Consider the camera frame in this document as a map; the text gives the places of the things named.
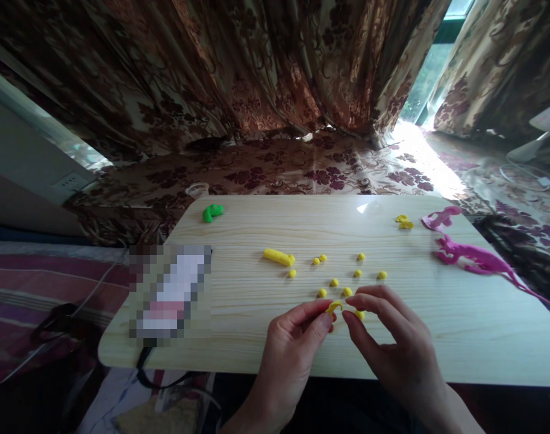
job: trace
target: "window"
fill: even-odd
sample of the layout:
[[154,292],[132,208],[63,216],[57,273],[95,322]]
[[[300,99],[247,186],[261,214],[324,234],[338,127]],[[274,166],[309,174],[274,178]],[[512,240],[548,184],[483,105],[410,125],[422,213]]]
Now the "window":
[[0,102],[15,112],[46,140],[90,172],[111,166],[102,154],[75,136],[48,112],[0,75]]
[[428,98],[442,74],[449,53],[466,21],[473,2],[474,0],[452,0],[449,5],[435,41],[427,53],[425,62],[417,75],[417,80],[411,88],[403,110],[401,110],[400,118],[403,121],[422,125],[427,118],[425,106]]

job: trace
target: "hand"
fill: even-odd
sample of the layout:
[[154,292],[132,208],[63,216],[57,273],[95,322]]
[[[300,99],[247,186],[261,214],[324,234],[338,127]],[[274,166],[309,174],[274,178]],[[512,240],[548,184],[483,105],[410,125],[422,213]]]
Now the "hand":
[[429,329],[399,295],[388,286],[363,286],[345,301],[377,314],[395,339],[395,344],[377,344],[352,312],[343,312],[351,340],[389,393],[432,432],[482,432],[443,381]]
[[305,389],[317,350],[333,329],[332,300],[294,307],[269,324],[263,359],[251,392],[222,433],[279,432]]

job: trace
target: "floral fabric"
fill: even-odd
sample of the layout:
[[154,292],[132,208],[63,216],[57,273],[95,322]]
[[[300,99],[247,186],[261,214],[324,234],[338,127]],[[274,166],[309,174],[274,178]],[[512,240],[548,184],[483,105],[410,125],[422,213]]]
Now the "floral fabric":
[[307,143],[253,140],[217,152],[156,157],[112,170],[66,207],[97,244],[157,244],[193,202],[186,190],[196,183],[207,183],[210,195],[435,195],[467,215],[492,214],[413,129],[381,151],[320,131]]
[[0,72],[118,165],[328,124],[380,147],[449,2],[7,0]]
[[[505,164],[505,152],[501,150],[506,147],[503,140],[485,137],[481,142],[473,143],[442,133],[427,133],[426,140],[495,214],[509,218],[518,233],[518,246],[550,258],[550,190],[532,192],[504,179],[499,171]],[[545,152],[550,159],[549,150]],[[539,157],[534,166],[542,167],[542,153]],[[539,188],[535,181],[521,172],[505,170],[519,184]]]
[[550,0],[477,0],[429,103],[433,127],[458,137],[494,129],[535,139],[550,106]]

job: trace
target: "curtain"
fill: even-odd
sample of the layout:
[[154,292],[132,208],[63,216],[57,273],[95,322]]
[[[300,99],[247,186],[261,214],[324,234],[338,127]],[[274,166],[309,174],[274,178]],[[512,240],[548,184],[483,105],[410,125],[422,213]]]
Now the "curtain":
[[550,106],[550,0],[477,0],[430,101],[434,128],[521,141]]
[[329,123],[381,147],[448,5],[5,0],[0,72],[120,165]]

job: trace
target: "wall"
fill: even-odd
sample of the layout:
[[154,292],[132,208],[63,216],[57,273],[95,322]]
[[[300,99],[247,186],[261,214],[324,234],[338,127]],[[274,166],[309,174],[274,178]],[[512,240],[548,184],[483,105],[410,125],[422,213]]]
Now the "wall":
[[61,204],[72,193],[60,192],[52,185],[72,172],[88,182],[95,178],[0,103],[1,176],[52,203]]
[[0,225],[35,232],[83,236],[76,216],[0,176]]

